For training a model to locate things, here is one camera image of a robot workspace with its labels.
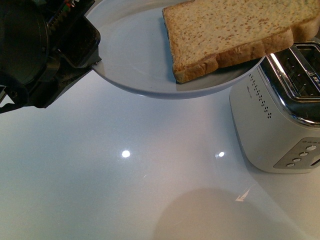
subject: white countertop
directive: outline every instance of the white countertop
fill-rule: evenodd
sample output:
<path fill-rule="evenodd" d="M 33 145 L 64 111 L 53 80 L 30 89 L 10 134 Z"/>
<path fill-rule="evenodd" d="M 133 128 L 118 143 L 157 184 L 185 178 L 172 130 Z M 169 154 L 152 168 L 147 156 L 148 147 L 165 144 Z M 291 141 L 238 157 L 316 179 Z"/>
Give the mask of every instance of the white countertop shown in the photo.
<path fill-rule="evenodd" d="M 229 91 L 153 99 L 91 72 L 47 109 L 1 114 L 0 239 L 320 239 L 320 168 L 250 165 Z"/>

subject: robotic arm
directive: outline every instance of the robotic arm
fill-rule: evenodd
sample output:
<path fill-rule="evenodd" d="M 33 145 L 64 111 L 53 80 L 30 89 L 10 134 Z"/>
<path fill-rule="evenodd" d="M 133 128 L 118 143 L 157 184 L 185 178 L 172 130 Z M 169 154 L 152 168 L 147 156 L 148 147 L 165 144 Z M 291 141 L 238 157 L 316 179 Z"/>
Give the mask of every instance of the robotic arm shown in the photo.
<path fill-rule="evenodd" d="M 0 102 L 46 108 L 101 59 L 100 34 L 86 19 L 94 0 L 0 1 Z"/>

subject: bread crust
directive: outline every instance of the bread crust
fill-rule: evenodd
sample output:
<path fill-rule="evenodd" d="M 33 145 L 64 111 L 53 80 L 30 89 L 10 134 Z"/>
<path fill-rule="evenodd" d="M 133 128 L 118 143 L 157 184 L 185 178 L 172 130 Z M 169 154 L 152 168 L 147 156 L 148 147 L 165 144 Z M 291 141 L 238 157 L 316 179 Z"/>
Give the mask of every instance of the bread crust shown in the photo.
<path fill-rule="evenodd" d="M 169 6 L 162 10 L 164 22 L 167 28 L 171 28 L 171 22 L 166 21 L 169 8 L 180 8 L 192 4 L 195 0 L 181 2 L 175 6 Z M 197 77 L 209 74 L 218 68 L 233 66 L 250 60 L 264 57 L 268 54 L 290 48 L 294 42 L 307 41 L 313 38 L 320 27 L 320 13 L 316 18 L 308 19 L 299 24 L 292 25 L 284 31 L 271 35 L 267 38 L 249 42 L 229 50 L 209 54 L 201 60 L 183 66 L 182 63 L 175 62 L 176 47 L 175 39 L 170 37 L 168 31 L 169 44 L 173 58 L 172 71 L 175 79 L 179 83 L 185 83 Z"/>

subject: bread slice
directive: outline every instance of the bread slice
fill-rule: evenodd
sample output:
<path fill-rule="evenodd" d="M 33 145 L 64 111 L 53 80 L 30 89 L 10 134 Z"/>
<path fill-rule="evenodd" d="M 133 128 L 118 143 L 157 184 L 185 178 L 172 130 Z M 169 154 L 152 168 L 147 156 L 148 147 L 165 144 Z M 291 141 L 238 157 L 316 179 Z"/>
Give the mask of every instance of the bread slice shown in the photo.
<path fill-rule="evenodd" d="M 320 0 L 192 0 L 162 10 L 179 83 L 313 38 Z"/>

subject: white toaster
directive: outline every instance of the white toaster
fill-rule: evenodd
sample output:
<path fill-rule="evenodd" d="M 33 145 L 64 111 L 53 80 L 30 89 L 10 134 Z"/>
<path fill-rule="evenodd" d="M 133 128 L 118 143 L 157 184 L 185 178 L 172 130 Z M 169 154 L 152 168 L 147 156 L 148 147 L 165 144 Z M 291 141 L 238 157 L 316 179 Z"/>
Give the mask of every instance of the white toaster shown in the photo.
<path fill-rule="evenodd" d="M 242 152 L 257 168 L 281 174 L 320 166 L 320 45 L 297 42 L 270 54 L 229 99 Z"/>

